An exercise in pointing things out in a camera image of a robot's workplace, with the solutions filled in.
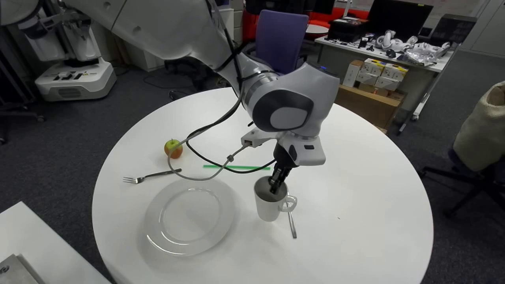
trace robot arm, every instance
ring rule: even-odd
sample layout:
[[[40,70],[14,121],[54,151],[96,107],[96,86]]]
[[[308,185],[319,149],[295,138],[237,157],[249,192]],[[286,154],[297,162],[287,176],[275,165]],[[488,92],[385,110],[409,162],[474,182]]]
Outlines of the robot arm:
[[[246,133],[243,143],[261,144],[272,132],[270,137],[278,138],[275,154],[278,168],[283,167],[284,173],[295,165],[325,162],[319,130],[333,105],[339,80],[309,64],[276,75],[264,62],[245,53],[234,53],[213,0],[59,0],[59,2],[84,12],[163,59],[194,56],[218,70],[231,81],[259,127]],[[232,56],[238,69],[234,62],[224,64]],[[284,173],[276,170],[275,174],[283,181],[287,174]]]

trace blue chair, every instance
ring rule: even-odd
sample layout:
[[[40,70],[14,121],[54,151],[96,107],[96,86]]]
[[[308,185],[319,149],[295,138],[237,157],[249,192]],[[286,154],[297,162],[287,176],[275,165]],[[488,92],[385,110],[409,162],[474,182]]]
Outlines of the blue chair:
[[[264,9],[257,20],[256,56],[281,73],[297,69],[308,21],[306,14]]]

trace white round table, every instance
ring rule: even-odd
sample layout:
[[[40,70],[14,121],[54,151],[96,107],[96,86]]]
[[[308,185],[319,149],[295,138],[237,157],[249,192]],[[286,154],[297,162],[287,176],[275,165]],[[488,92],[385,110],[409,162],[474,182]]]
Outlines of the white round table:
[[[212,250],[197,256],[148,255],[144,217],[153,197],[178,176],[123,182],[123,176],[166,170],[166,140],[221,116],[234,102],[231,88],[204,91],[171,102],[131,127],[107,156],[95,187],[93,228],[98,249],[118,282],[137,284],[328,284],[420,282],[433,249],[433,214],[425,185],[401,149],[355,113],[335,105],[320,137],[327,163],[298,167],[287,178],[298,197],[292,212],[275,222],[257,217],[253,185],[270,174],[218,179],[235,193],[237,223]],[[194,140],[208,157],[223,160],[240,148],[249,114],[231,119]],[[275,141],[251,148],[234,163],[261,165],[272,159]],[[186,174],[210,174],[191,151],[175,162]]]

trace cardboard box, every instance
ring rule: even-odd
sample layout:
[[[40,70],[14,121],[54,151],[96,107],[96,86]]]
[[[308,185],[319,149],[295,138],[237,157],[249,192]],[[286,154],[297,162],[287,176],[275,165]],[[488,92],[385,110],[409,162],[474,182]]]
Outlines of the cardboard box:
[[[363,66],[362,59],[350,61],[343,85],[354,86],[354,83],[357,81],[357,77],[358,77],[358,72],[360,72],[362,66]]]
[[[406,94],[399,91],[390,91],[388,96],[396,100],[404,100]]]
[[[360,88],[341,86],[335,102],[358,113],[377,127],[388,129],[401,99]]]
[[[403,81],[407,72],[409,69],[404,66],[387,62],[384,66],[382,75],[396,81]]]
[[[376,88],[379,89],[390,89],[390,91],[396,91],[399,86],[401,80],[395,80],[385,75],[380,75],[376,81]]]
[[[365,59],[362,69],[368,73],[379,77],[384,70],[384,66],[385,64],[380,59],[368,58],[368,59]]]
[[[358,85],[360,89],[369,91],[369,92],[376,92],[380,96],[390,96],[390,91],[385,88],[377,88],[376,85]]]
[[[357,81],[360,81],[362,85],[376,85],[377,78],[379,78],[377,73],[371,73],[363,69],[360,69],[360,72],[357,75]]]

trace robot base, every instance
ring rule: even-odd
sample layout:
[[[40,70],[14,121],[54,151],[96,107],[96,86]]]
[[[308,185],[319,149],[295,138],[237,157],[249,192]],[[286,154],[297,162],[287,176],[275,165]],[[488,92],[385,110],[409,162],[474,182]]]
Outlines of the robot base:
[[[46,100],[100,99],[109,94],[114,83],[114,67],[104,59],[81,67],[57,62],[35,80]]]

